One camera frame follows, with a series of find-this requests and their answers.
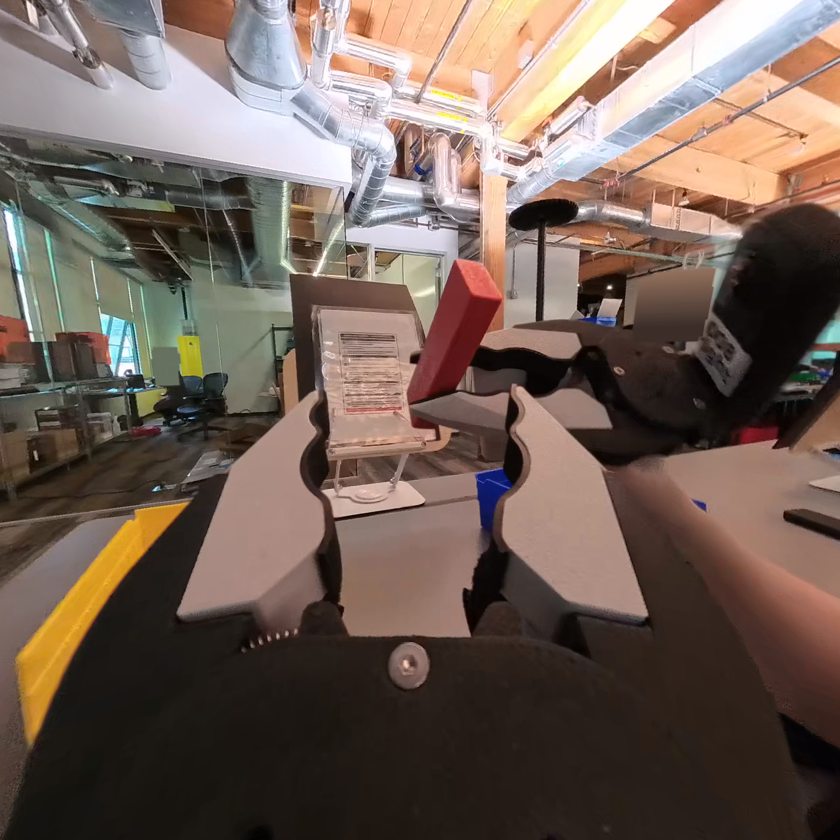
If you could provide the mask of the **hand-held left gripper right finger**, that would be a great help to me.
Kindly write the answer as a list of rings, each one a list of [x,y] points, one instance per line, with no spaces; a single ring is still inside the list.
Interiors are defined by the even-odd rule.
[[[464,591],[469,629],[501,601],[536,634],[559,634],[577,617],[644,626],[648,608],[601,464],[521,385],[511,387],[507,432],[511,488]]]

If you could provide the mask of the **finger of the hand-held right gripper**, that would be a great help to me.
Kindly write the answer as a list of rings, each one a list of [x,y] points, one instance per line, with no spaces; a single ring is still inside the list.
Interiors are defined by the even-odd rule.
[[[485,461],[502,461],[508,441],[509,392],[478,395],[452,392],[410,406],[414,419],[472,434]],[[606,430],[613,424],[604,405],[576,388],[538,396],[536,403],[570,430]]]
[[[529,394],[551,394],[575,383],[575,360],[597,340],[598,325],[586,320],[522,324],[447,349],[428,339],[412,357],[410,393],[498,394],[521,385]]]

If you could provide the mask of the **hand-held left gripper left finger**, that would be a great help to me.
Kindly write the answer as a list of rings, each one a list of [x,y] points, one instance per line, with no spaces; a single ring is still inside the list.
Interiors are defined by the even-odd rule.
[[[177,615],[246,613],[266,633],[305,609],[340,605],[343,571],[331,503],[324,394],[306,395],[228,471]]]

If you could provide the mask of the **red rectangular block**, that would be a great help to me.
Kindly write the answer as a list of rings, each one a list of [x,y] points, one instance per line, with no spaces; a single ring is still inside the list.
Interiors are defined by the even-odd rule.
[[[501,303],[484,265],[454,261],[407,389],[411,405],[458,388]]]

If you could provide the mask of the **blue plastic bin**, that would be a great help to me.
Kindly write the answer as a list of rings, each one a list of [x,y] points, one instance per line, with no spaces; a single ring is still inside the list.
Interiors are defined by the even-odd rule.
[[[525,511],[535,516],[553,515],[564,526],[594,529],[604,523],[618,522],[606,477],[649,478],[636,470],[585,471],[582,476],[569,471],[555,475],[550,470],[532,469],[518,479],[504,469],[476,474],[476,494],[480,525],[491,530],[497,519],[505,524],[518,522]]]

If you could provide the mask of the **clear acrylic sign stand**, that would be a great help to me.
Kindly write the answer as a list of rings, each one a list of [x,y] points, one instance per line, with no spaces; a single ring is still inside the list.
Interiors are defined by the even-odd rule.
[[[316,384],[329,418],[325,448],[335,466],[326,491],[333,517],[421,507],[425,498],[403,480],[404,467],[410,455],[443,448],[449,432],[413,425],[411,357],[424,343],[415,311],[319,306],[312,312],[312,335]],[[342,483],[344,461],[382,457],[398,457],[388,480]]]

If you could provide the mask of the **black floor lamp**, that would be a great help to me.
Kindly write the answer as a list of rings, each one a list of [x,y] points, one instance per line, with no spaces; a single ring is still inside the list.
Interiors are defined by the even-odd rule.
[[[550,198],[522,204],[508,216],[508,224],[512,230],[519,233],[536,230],[538,234],[535,281],[536,322],[541,322],[544,318],[547,228],[571,224],[577,218],[579,209],[579,204],[571,200]]]

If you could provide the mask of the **black office chair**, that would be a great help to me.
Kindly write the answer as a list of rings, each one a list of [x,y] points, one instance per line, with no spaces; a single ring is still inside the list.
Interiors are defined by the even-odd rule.
[[[198,395],[188,396],[176,409],[178,418],[185,424],[183,430],[176,436],[177,440],[182,441],[198,432],[202,433],[205,440],[208,439],[209,424],[227,414],[225,398],[227,383],[228,374],[223,372],[204,376],[201,392]]]
[[[163,427],[169,427],[177,420],[177,410],[186,404],[187,397],[184,377],[179,374],[178,383],[166,386],[162,398],[154,405],[154,413],[161,416]]]

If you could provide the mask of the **cardboard panel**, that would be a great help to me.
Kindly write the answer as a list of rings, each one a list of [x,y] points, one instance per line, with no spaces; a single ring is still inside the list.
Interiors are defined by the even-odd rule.
[[[839,355],[833,372],[814,397],[811,406],[776,441],[773,448],[792,453],[823,451],[839,447]]]

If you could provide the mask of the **dark brown board stand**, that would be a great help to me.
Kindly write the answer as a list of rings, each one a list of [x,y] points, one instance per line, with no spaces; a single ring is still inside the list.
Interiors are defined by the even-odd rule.
[[[305,397],[313,392],[320,400],[320,417],[326,447],[329,435],[329,418],[325,398],[319,392],[316,384],[312,335],[313,309],[319,306],[331,306],[370,310],[408,310],[415,311],[416,315],[417,311],[411,295],[405,287],[311,275],[292,275],[290,277],[290,300],[295,340],[294,361],[286,363],[283,382],[284,386],[289,389],[292,398],[297,402],[302,402]],[[446,427],[439,428],[448,430],[449,442],[451,431]]]

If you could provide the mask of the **yellow plastic bin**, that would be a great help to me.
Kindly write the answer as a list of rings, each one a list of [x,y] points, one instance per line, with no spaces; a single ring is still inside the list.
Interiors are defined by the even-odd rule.
[[[140,558],[187,507],[186,500],[137,508],[110,540],[83,548],[89,560],[14,660],[27,748],[35,745],[60,683],[100,611]]]

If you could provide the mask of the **black phone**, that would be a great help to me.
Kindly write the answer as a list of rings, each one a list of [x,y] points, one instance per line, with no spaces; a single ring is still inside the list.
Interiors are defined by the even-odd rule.
[[[790,524],[811,532],[822,534],[830,539],[839,540],[839,518],[810,509],[795,508],[784,510],[783,519]]]

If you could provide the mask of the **metal shelving rack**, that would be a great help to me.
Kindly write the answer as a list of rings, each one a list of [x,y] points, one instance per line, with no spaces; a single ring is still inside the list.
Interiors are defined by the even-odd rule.
[[[129,431],[132,396],[116,360],[105,334],[36,340],[25,320],[2,316],[2,496]]]

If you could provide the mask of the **wooden support post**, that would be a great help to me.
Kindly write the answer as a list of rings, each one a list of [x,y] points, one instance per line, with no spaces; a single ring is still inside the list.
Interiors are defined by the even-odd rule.
[[[508,181],[482,172],[479,181],[479,257],[503,298],[506,286]]]

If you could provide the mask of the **silver ventilation duct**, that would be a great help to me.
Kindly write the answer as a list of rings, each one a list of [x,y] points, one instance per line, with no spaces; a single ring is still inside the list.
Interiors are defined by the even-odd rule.
[[[382,120],[350,110],[329,93],[331,59],[349,7],[349,2],[320,2],[308,65],[288,2],[237,2],[225,51],[241,102],[298,119],[319,137],[361,154],[360,182],[345,213],[352,226],[366,227],[373,224],[396,146]]]

